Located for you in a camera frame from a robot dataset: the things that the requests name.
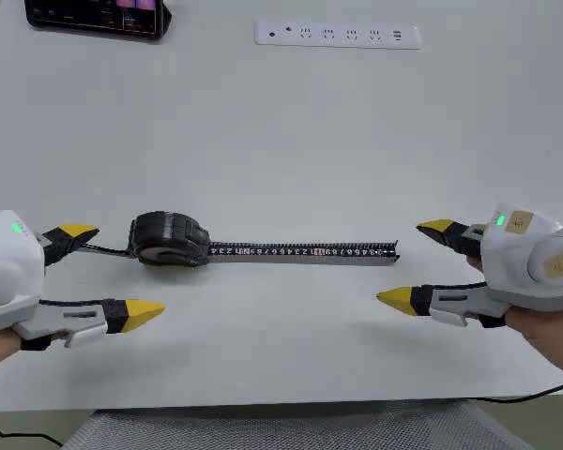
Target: yellow fingertip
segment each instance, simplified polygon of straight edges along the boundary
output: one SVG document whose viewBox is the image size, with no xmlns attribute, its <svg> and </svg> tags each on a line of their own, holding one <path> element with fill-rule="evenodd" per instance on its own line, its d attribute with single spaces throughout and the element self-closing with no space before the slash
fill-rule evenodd
<svg viewBox="0 0 563 450">
<path fill-rule="evenodd" d="M 443 233 L 446 229 L 454 223 L 454 220 L 449 218 L 440 218 L 439 220 L 431 220 L 429 222 L 422 222 L 418 225 L 418 228 L 431 228 L 439 233 Z"/>
<path fill-rule="evenodd" d="M 413 288 L 397 288 L 391 291 L 380 292 L 377 299 L 386 305 L 398 309 L 409 316 L 417 316 L 417 312 L 411 306 L 411 292 Z"/>
<path fill-rule="evenodd" d="M 128 309 L 129 317 L 125 325 L 123 325 L 121 333 L 135 330 L 146 322 L 154 319 L 165 310 L 165 305 L 146 302 L 145 300 L 126 300 L 125 306 Z"/>
<path fill-rule="evenodd" d="M 67 223 L 65 225 L 60 225 L 58 228 L 73 238 L 98 229 L 96 227 L 92 227 L 91 225 L 80 225 L 77 223 Z"/>
</svg>

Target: black cable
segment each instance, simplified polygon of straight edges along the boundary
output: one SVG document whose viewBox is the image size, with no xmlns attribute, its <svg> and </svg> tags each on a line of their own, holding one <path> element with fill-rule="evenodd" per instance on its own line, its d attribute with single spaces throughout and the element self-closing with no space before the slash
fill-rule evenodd
<svg viewBox="0 0 563 450">
<path fill-rule="evenodd" d="M 60 441 L 57 441 L 55 438 L 48 436 L 47 434 L 42 434 L 42 433 L 3 433 L 2 431 L 0 431 L 0 437 L 3 439 L 6 438 L 38 438 L 38 439 L 44 439 L 50 443 L 53 443 L 54 445 L 58 445 L 59 447 L 62 447 L 63 444 Z"/>
<path fill-rule="evenodd" d="M 478 401 L 486 401 L 488 403 L 522 403 L 524 401 L 535 400 L 536 398 L 548 396 L 549 394 L 553 394 L 554 392 L 559 392 L 563 390 L 563 384 L 553 387 L 551 389 L 547 389 L 542 392 L 538 392 L 537 394 L 532 394 L 531 396 L 525 397 L 517 397 L 517 398 L 486 398 L 486 397 L 479 397 L 479 398 L 470 398 L 471 400 L 478 400 Z"/>
<path fill-rule="evenodd" d="M 100 253 L 106 253 L 109 255 L 130 256 L 130 253 L 127 250 L 115 250 L 113 248 L 92 246 L 90 244 L 83 244 L 82 248 L 99 251 Z"/>
</svg>

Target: white table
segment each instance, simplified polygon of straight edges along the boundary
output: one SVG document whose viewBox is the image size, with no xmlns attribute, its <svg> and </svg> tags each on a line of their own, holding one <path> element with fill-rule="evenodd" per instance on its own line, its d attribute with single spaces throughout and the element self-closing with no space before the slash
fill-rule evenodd
<svg viewBox="0 0 563 450">
<path fill-rule="evenodd" d="M 0 411 L 521 395 L 563 383 L 519 335 L 404 317 L 397 286 L 479 279 L 418 234 L 500 199 L 563 221 L 563 2 L 184 0 L 161 45 L 0 9 L 0 209 L 38 230 L 166 209 L 219 240 L 399 239 L 394 267 L 149 269 L 79 254 L 46 298 L 166 304 L 133 333 L 0 367 Z M 254 45 L 257 17 L 417 23 L 420 52 Z"/>
</svg>

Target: electrical outlet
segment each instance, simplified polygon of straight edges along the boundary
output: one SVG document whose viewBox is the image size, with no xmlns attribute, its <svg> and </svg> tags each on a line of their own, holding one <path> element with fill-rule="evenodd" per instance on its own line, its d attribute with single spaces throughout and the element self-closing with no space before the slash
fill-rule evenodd
<svg viewBox="0 0 563 450">
<path fill-rule="evenodd" d="M 263 45 L 352 47 L 418 50 L 421 37 L 416 25 L 337 25 L 311 22 L 258 21 L 254 40 Z"/>
<path fill-rule="evenodd" d="M 333 28 L 323 28 L 321 30 L 321 39 L 325 42 L 333 42 L 336 38 L 336 30 Z"/>
<path fill-rule="evenodd" d="M 303 39 L 310 39 L 312 38 L 312 30 L 308 25 L 301 26 L 298 30 L 298 35 Z"/>
<path fill-rule="evenodd" d="M 357 42 L 360 39 L 360 34 L 356 28 L 347 28 L 344 30 L 344 39 L 348 42 Z"/>
<path fill-rule="evenodd" d="M 367 39 L 370 42 L 373 42 L 373 43 L 379 42 L 379 41 L 382 40 L 382 32 L 380 30 L 376 29 L 376 28 L 369 30 L 369 33 L 368 33 L 367 36 L 368 36 Z"/>
</svg>

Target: white device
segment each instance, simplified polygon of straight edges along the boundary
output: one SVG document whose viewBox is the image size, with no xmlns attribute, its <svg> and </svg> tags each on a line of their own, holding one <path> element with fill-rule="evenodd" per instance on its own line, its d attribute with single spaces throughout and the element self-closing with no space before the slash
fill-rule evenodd
<svg viewBox="0 0 563 450">
<path fill-rule="evenodd" d="M 563 227 L 501 203 L 480 244 L 489 295 L 538 311 L 563 310 Z"/>
<path fill-rule="evenodd" d="M 13 211 L 0 212 L 0 330 L 31 318 L 44 288 L 44 251 Z"/>
</svg>

